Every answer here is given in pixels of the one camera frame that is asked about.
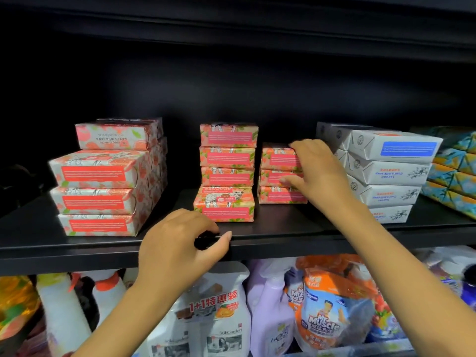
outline black shelf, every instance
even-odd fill
[[[50,197],[37,198],[0,219],[0,273],[38,274],[91,269],[136,267],[146,230],[167,212],[192,209],[196,189],[164,193],[137,238],[67,237]],[[332,224],[312,205],[256,205],[253,223],[220,223],[233,231],[224,260],[278,258],[352,252]],[[407,248],[476,243],[476,221],[420,197],[408,221],[386,225]],[[214,242],[201,237],[199,247]]]
[[[0,0],[0,5],[26,12],[23,18],[15,15],[15,23],[35,19],[47,29],[77,35],[463,63],[476,59],[476,20],[454,8],[431,11],[352,0]]]

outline lower shelf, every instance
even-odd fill
[[[58,211],[44,195],[0,219],[0,275],[136,267],[147,229],[170,210],[192,209],[196,189],[168,188],[136,238],[67,237]],[[220,223],[233,239],[224,260],[353,252],[352,246],[312,205],[256,204],[253,223]],[[404,224],[386,228],[407,248],[476,244],[476,221],[420,197]],[[215,242],[200,237],[200,249]]]

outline hand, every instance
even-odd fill
[[[144,293],[167,294],[170,304],[193,285],[228,251],[231,232],[207,250],[197,250],[194,240],[203,232],[218,233],[217,223],[198,212],[175,210],[154,225],[139,250],[139,274],[133,288]]]
[[[299,189],[326,215],[356,200],[345,169],[322,140],[295,141],[290,146],[299,157],[304,178],[288,175],[281,178],[283,183]]]

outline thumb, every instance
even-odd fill
[[[205,271],[213,267],[228,252],[230,239],[231,231],[223,234],[210,248],[197,251],[197,262]]]
[[[300,192],[304,193],[306,187],[304,179],[297,175],[286,175],[279,180],[281,183],[290,184],[292,187],[299,189]]]

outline forearm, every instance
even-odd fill
[[[470,356],[476,314],[357,200],[326,213],[365,261],[420,356]]]
[[[169,311],[166,294],[152,295],[134,285],[74,357],[130,357]]]

